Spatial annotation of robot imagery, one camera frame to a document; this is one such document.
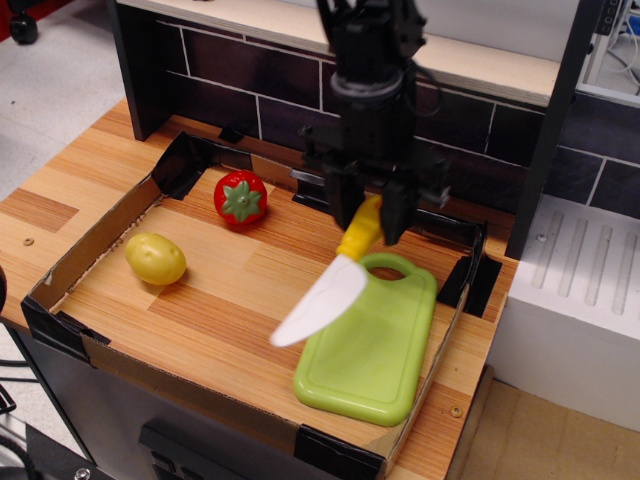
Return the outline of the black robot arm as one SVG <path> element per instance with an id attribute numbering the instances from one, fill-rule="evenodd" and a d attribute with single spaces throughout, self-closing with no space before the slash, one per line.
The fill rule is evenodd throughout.
<path id="1" fill-rule="evenodd" d="M 322 176 L 329 213 L 347 228 L 365 200 L 382 196 L 380 220 L 394 245 L 415 221 L 421 201 L 443 205 L 449 163 L 415 137 L 421 114 L 413 60 L 425 45 L 425 18 L 412 1 L 320 1 L 317 8 L 334 54 L 330 91 L 335 126 L 306 126 L 304 162 Z"/>

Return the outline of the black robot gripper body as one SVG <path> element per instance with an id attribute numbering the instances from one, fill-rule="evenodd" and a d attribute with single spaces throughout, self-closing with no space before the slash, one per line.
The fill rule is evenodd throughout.
<path id="1" fill-rule="evenodd" d="M 385 82 L 356 83 L 335 74 L 331 92 L 339 106 L 333 125 L 305 125 L 303 170 L 322 190 L 327 208 L 324 167 L 355 167 L 367 189 L 382 195 L 394 179 L 410 178 L 419 184 L 420 204 L 438 208 L 450 198 L 450 162 L 415 138 L 417 122 L 430 115 L 417 106 L 414 74 L 394 74 Z"/>

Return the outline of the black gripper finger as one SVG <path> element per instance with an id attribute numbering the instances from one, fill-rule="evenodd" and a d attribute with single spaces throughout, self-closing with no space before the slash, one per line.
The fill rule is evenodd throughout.
<path id="1" fill-rule="evenodd" d="M 414 179 L 394 179 L 385 185 L 380 218 L 386 245 L 396 245 L 413 225 L 418 201 L 419 184 Z"/>
<path id="2" fill-rule="evenodd" d="M 355 167 L 324 167 L 323 177 L 329 212 L 345 231 L 365 199 L 360 172 Z"/>

